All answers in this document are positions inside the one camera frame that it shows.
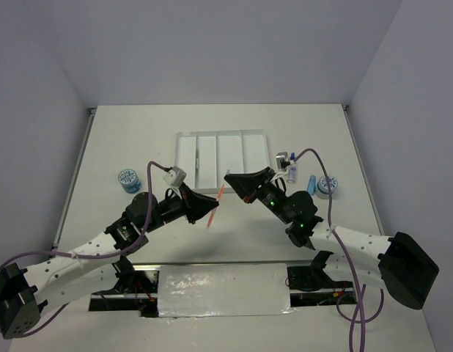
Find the orange pen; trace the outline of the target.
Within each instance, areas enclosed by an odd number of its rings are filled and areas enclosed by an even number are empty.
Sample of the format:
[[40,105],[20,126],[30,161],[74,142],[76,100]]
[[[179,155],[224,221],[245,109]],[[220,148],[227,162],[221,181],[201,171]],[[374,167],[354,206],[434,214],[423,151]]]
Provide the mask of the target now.
[[[230,169],[227,169],[224,176],[227,176],[229,173],[230,173]],[[224,188],[225,188],[225,181],[222,183],[222,185],[221,185],[221,187],[220,187],[220,189],[219,189],[217,198],[216,198],[218,204],[220,203],[220,199],[221,199],[221,197],[222,197],[222,195],[223,195],[223,193],[224,193]],[[206,230],[209,230],[210,227],[211,227],[211,225],[212,225],[212,223],[213,223],[213,219],[214,219],[214,217],[215,217],[217,207],[214,208],[214,209],[211,211],[211,213],[210,213],[210,217],[209,217],[209,219],[208,219],[208,221],[207,221]]]

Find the green white pen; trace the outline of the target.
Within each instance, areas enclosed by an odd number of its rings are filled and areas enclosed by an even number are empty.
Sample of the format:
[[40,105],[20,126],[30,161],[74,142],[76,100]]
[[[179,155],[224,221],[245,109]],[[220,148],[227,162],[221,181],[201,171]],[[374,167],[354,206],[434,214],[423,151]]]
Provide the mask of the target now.
[[200,151],[196,149],[196,158],[195,158],[195,170],[196,172],[199,171],[199,164],[200,164]]

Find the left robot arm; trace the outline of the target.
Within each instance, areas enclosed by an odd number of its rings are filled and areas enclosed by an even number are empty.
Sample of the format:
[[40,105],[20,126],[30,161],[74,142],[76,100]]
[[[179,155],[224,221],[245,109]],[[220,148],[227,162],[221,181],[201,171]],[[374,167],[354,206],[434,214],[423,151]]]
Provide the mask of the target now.
[[6,340],[28,337],[43,328],[50,311],[97,291],[131,290],[136,282],[129,256],[148,242],[147,235],[179,218],[194,224],[216,209],[214,197],[181,185],[158,201],[137,194],[121,217],[92,240],[69,252],[30,251],[0,265],[0,334]]

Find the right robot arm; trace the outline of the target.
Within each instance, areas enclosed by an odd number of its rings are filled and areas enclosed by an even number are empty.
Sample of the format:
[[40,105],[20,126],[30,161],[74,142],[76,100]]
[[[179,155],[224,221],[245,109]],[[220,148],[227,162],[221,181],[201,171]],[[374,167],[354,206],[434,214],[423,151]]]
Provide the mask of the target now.
[[317,251],[310,271],[317,286],[353,282],[384,289],[405,307],[424,306],[440,269],[410,235],[370,235],[328,225],[312,196],[307,191],[287,194],[270,167],[224,179],[246,204],[258,200],[284,222],[295,246]]

